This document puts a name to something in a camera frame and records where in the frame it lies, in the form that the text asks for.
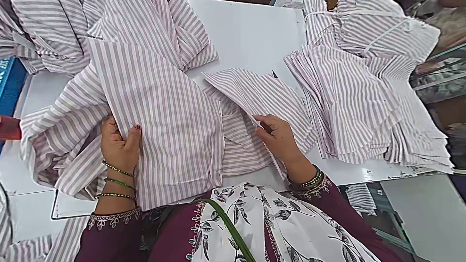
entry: hand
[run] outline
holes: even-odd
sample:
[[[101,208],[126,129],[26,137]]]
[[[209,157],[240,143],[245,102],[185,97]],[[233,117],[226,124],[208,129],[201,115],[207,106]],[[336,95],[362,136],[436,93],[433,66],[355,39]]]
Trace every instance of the hand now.
[[[267,148],[283,161],[288,172],[288,179],[292,183],[301,184],[315,177],[316,169],[306,156],[301,153],[296,144],[290,124],[276,116],[254,115],[264,128],[257,127],[257,136]]]
[[[305,157],[296,144],[290,124],[273,115],[253,115],[263,128],[257,127],[257,136],[285,166]]]
[[[128,138],[124,141],[120,131],[116,128],[117,122],[109,117],[102,124],[102,143],[100,149],[105,161],[109,165],[122,171],[133,174],[139,159],[139,141],[141,140],[141,126],[131,127]]]

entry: red object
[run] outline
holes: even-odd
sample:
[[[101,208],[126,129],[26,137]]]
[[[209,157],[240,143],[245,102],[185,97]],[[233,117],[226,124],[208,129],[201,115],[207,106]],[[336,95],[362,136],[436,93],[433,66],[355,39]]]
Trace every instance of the red object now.
[[[20,140],[20,120],[0,115],[0,140]]]

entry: maroon kurta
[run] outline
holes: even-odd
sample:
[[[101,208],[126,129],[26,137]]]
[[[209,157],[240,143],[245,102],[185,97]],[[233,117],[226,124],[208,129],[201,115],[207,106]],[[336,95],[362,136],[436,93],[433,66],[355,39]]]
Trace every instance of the maroon kurta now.
[[[321,198],[314,197],[307,201],[332,217],[348,233],[365,245],[382,262],[402,262],[402,260],[382,243],[382,238],[349,205],[331,183],[329,193],[322,192]],[[187,262],[194,244],[190,240],[196,235],[192,227],[193,220],[199,214],[196,204],[180,205],[171,213],[158,231],[158,239],[150,250],[148,262],[170,261]],[[81,236],[81,248],[76,262],[137,262],[146,260],[147,254],[139,251],[141,241],[142,219],[133,217],[128,224],[119,222],[115,228],[104,226],[100,231],[96,226],[85,229]],[[271,262],[276,262],[271,238],[265,233],[265,244]]]

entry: green bangle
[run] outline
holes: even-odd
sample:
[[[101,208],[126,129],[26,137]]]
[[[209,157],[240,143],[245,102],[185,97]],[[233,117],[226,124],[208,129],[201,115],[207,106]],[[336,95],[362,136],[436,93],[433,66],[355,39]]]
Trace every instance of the green bangle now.
[[[123,194],[116,194],[116,193],[103,193],[103,194],[98,194],[98,195],[96,195],[96,198],[101,198],[101,197],[103,197],[103,196],[125,197],[125,198],[129,198],[129,199],[132,199],[132,200],[136,201],[136,198],[135,198],[135,197],[128,196],[128,195],[123,195]]]
[[[111,178],[105,178],[104,181],[110,181],[110,182],[114,182],[114,183],[117,183],[117,184],[120,184],[122,186],[125,186],[125,187],[129,187],[131,188],[134,192],[136,192],[136,189],[128,184],[125,184],[123,182],[121,182],[120,180],[116,180],[116,179],[111,179]]]

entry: maroon sleeve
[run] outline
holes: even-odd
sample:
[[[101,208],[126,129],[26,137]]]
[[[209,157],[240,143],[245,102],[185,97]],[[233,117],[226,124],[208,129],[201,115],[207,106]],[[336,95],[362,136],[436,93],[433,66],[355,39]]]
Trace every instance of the maroon sleeve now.
[[[133,212],[130,219],[127,220],[127,214],[113,214],[107,216],[91,216],[93,218],[101,218],[104,221],[104,226],[98,220],[94,220],[94,225],[91,229],[84,229],[81,235],[81,247],[75,258],[75,262],[138,262],[141,261],[141,253],[139,252],[139,244],[141,242],[142,218],[140,211],[136,214]]]
[[[321,194],[320,198],[313,197],[311,200],[305,201],[333,218],[350,235],[376,255],[380,261],[402,262],[402,260],[382,242],[382,238],[366,223],[364,218],[343,198],[333,182],[330,181],[329,192],[322,191]]]

